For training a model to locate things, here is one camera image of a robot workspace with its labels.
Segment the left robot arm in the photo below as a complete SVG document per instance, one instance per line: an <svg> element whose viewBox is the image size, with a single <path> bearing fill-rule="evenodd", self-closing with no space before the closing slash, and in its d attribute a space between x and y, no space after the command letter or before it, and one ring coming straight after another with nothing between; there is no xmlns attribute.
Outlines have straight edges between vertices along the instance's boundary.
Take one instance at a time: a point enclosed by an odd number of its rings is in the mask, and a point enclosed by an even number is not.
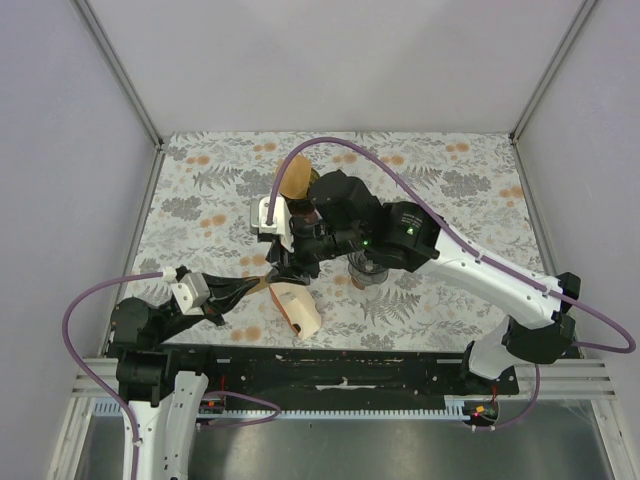
<svg viewBox="0 0 640 480"><path fill-rule="evenodd" d="M171 297L154 307L129 298L112 312L118 395L125 402L126 428L139 437L125 443L123 475L139 479L185 479L206 393L225 386L211 347L180 347L169 339L202 320L217 326L259 278L218 277L185 267L163 268L159 278Z"/></svg>

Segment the olive green dripper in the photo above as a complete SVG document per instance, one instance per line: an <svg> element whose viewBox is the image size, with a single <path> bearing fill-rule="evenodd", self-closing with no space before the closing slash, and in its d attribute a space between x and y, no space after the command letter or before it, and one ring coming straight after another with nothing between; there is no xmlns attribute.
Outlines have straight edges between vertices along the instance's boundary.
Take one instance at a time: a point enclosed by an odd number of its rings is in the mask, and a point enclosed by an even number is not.
<svg viewBox="0 0 640 480"><path fill-rule="evenodd" d="M311 173L310 173L310 178L309 178L309 183L308 183L308 189L307 189L307 194L308 195L308 191L311 188L311 186L320 178L320 174L318 173L318 171L316 171L314 168L311 168ZM291 201L300 201L300 200L304 200L305 198L307 198L306 196L303 197L303 199L293 199L293 198L288 198L287 202L291 202Z"/></svg>

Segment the grey clear dripper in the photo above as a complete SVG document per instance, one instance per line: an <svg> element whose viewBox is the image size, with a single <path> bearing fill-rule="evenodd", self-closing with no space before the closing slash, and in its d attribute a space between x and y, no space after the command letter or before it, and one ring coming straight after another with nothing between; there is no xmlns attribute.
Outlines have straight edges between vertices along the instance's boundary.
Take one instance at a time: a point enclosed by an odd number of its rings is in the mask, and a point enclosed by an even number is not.
<svg viewBox="0 0 640 480"><path fill-rule="evenodd" d="M362 275L375 276L388 271L386 267L380 266L373 260L368 259L364 251L350 253L347 259L351 275L357 272Z"/></svg>

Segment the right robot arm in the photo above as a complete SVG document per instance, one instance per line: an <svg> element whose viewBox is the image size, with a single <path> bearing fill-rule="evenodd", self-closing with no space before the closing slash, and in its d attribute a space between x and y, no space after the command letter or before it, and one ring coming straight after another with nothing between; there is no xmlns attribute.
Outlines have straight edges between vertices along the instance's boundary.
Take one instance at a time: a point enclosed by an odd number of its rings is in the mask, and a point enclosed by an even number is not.
<svg viewBox="0 0 640 480"><path fill-rule="evenodd" d="M321 262L361 253L382 269L452 283L505 313L498 327L467 346L457 371L465 391L483 392L519 361L552 364L571 347L575 321L560 297L578 297L576 275L541 276L516 267L513 278L470 242L457 242L440 216L414 202L382 203L362 180L340 170L313 183L304 203L317 212L316 222L294 218L283 197L251 205L251 231L271 245L268 282L308 285Z"/></svg>

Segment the red grey coffee server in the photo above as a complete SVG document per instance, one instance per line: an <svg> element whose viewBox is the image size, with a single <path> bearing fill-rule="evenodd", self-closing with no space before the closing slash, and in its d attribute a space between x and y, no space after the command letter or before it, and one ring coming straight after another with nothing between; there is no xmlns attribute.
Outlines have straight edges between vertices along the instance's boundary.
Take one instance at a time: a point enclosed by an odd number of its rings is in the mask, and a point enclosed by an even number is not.
<svg viewBox="0 0 640 480"><path fill-rule="evenodd" d="M309 224L316 223L319 220L319 214L315 206L309 201L291 201L288 204L288 208L292 216L300 217Z"/></svg>

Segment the brown paper coffee filter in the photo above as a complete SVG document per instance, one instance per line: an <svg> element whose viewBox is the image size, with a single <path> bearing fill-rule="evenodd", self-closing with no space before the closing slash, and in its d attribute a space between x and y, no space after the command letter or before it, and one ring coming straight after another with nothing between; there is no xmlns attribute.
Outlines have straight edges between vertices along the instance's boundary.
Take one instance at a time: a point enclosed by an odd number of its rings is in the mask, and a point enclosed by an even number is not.
<svg viewBox="0 0 640 480"><path fill-rule="evenodd" d="M287 167L280 182L279 193L290 200L301 200L307 196L312 176L311 162L298 154Z"/></svg>

